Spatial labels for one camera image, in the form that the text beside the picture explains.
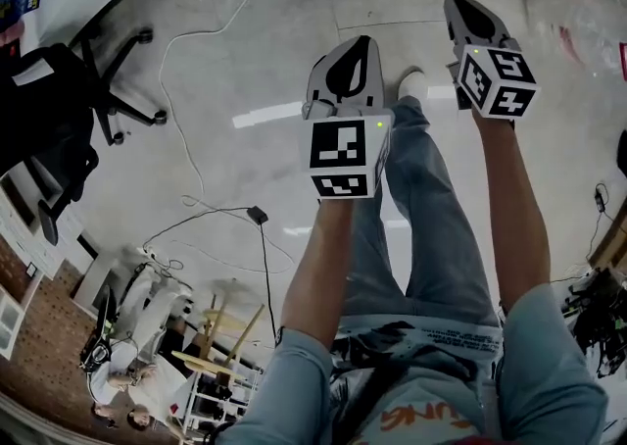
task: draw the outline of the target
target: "shirt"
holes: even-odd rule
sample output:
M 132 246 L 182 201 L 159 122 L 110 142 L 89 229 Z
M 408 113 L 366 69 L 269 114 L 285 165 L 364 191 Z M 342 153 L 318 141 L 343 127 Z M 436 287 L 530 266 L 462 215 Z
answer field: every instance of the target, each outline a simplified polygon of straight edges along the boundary
M 497 383 L 503 438 L 533 445 L 598 443 L 607 399 L 588 373 L 548 284 L 516 302 L 504 340 Z M 494 443 L 479 438 L 487 429 L 480 380 L 463 380 L 445 358 L 430 360 L 429 367 L 411 365 L 375 404 L 351 443 Z M 319 342 L 284 330 L 258 395 L 217 443 L 331 443 L 332 368 Z M 363 376 L 366 370 L 356 372 Z
M 135 405 L 142 405 L 156 420 L 166 423 L 174 393 L 185 383 L 183 374 L 163 356 L 156 355 L 152 375 L 142 377 L 136 386 L 128 388 L 128 396 Z
M 128 367 L 137 357 L 137 348 L 126 341 L 118 341 L 111 346 L 111 360 L 103 363 L 87 378 L 91 395 L 97 403 L 109 405 L 118 394 L 118 389 L 108 381 L 112 375 L 126 375 Z

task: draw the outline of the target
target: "white tile floor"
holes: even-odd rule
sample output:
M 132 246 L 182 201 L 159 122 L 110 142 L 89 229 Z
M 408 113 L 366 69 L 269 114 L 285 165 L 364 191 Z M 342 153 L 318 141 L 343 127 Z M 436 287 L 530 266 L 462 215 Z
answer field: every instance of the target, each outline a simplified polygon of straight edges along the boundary
M 175 35 L 215 29 L 241 0 L 124 0 L 104 21 L 104 60 L 134 28 L 151 25 L 155 40 L 138 46 L 121 69 L 115 91 L 152 112 L 167 102 L 158 83 L 166 46 Z M 627 124 L 625 85 L 592 79 L 561 57 L 544 54 L 528 32 L 523 0 L 480 0 L 502 16 L 518 37 L 543 86 L 534 114 L 518 127 L 527 167 L 549 231 L 553 276 L 582 263 L 596 221 L 594 186 L 604 181 L 614 213 L 627 192 L 615 166 L 620 130 Z M 317 203 L 297 157 L 299 117 L 236 128 L 233 118 L 251 111 L 301 102 L 312 65 L 340 40 L 367 34 L 379 44 L 383 73 L 394 81 L 410 65 L 423 67 L 430 84 L 450 86 L 445 68 L 453 60 L 443 0 L 251 0 L 224 34 L 177 41 L 169 51 L 164 82 L 189 149 L 205 182 L 206 202 L 221 207 L 259 205 L 269 215 L 266 233 L 298 263 Z M 498 301 L 488 215 L 486 175 L 477 132 L 469 113 L 453 100 L 430 100 L 432 134 L 475 231 L 495 302 Z M 87 230 L 114 252 L 140 246 L 150 235 L 195 213 L 180 196 L 200 195 L 172 120 L 145 128 L 128 120 L 131 135 L 107 148 L 99 130 L 94 143 L 100 166 L 78 204 Z M 410 229 L 389 193 L 382 219 L 398 281 L 410 272 Z M 607 228 L 602 221 L 600 233 Z M 191 283 L 208 305 L 211 294 L 232 278 L 239 291 L 233 311 L 245 318 L 265 301 L 265 279 L 219 264 L 200 250 L 239 267 L 263 268 L 259 234 L 244 222 L 210 215 L 154 242 L 161 259 L 179 259 L 177 275 Z M 280 272 L 289 261 L 268 249 L 269 267 Z M 281 304 L 294 268 L 270 277 L 272 305 Z M 268 317 L 251 339 L 271 344 Z M 247 346 L 258 360 L 264 348 Z

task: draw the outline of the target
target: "jeans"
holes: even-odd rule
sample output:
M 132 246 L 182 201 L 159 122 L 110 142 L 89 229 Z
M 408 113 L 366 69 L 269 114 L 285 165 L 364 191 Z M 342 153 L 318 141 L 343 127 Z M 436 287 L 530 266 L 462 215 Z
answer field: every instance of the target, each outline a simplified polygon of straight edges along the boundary
M 392 276 L 380 219 L 381 187 L 355 200 L 344 316 L 412 315 L 499 326 L 479 248 L 459 205 L 420 103 L 407 96 L 396 115 L 386 176 L 411 225 L 411 276 L 404 294 Z

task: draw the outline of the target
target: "light blue shirt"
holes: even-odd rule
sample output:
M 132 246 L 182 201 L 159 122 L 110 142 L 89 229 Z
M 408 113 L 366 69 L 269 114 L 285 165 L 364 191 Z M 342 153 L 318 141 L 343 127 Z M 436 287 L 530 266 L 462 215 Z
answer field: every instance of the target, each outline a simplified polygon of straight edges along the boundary
M 607 399 L 588 373 L 549 285 L 518 300 L 504 340 L 498 385 L 503 439 L 533 445 L 599 443 Z M 246 415 L 217 443 L 330 443 L 332 369 L 331 356 L 319 342 L 285 329 Z M 376 403 L 353 443 L 456 443 L 485 436 L 476 382 L 464 383 L 432 364 L 411 365 Z

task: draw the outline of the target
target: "concrete floor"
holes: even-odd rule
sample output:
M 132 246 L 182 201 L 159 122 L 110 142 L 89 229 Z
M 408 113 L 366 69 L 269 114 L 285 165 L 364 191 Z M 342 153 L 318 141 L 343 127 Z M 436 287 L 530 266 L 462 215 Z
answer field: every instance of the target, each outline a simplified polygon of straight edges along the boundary
M 117 94 L 140 109 L 166 108 L 158 73 L 170 39 L 192 30 L 224 25 L 241 0 L 124 0 L 103 23 L 100 60 L 135 28 L 151 25 L 155 40 L 138 46 L 114 83 Z M 597 211 L 594 187 L 604 181 L 610 214 L 627 193 L 615 165 L 620 131 L 627 124 L 627 85 L 593 78 L 563 56 L 543 51 L 526 24 L 523 0 L 479 0 L 506 22 L 523 46 L 543 89 L 527 120 L 517 127 L 524 158 L 545 216 L 552 250 L 553 278 L 585 262 Z M 163 72 L 164 84 L 205 183 L 206 203 L 218 207 L 259 205 L 269 215 L 267 236 L 298 263 L 308 240 L 317 203 L 298 160 L 300 117 L 254 125 L 245 117 L 274 106 L 298 111 L 313 64 L 359 34 L 379 44 L 383 74 L 394 81 L 410 65 L 421 66 L 433 86 L 451 86 L 446 64 L 454 60 L 443 22 L 443 0 L 251 0 L 230 29 L 220 35 L 176 41 Z M 459 200 L 475 231 L 495 304 L 498 291 L 493 263 L 488 197 L 478 133 L 468 112 L 452 99 L 429 100 L 431 132 L 447 161 Z M 118 124 L 130 136 L 107 148 L 99 130 L 94 146 L 100 166 L 78 204 L 92 238 L 113 252 L 141 244 L 164 227 L 197 213 L 180 197 L 200 197 L 181 138 L 170 119 L 145 128 L 127 119 Z M 385 222 L 395 276 L 405 286 L 410 275 L 410 228 L 384 194 Z M 603 219 L 599 234 L 609 221 Z M 153 241 L 159 259 L 178 259 L 176 275 L 190 283 L 201 309 L 213 293 L 236 277 L 230 310 L 251 317 L 265 302 L 265 277 L 217 263 L 205 253 L 238 267 L 263 269 L 259 233 L 225 215 L 208 215 Z M 268 248 L 272 306 L 281 305 L 295 267 Z M 268 316 L 250 338 L 250 356 L 266 360 L 271 345 Z

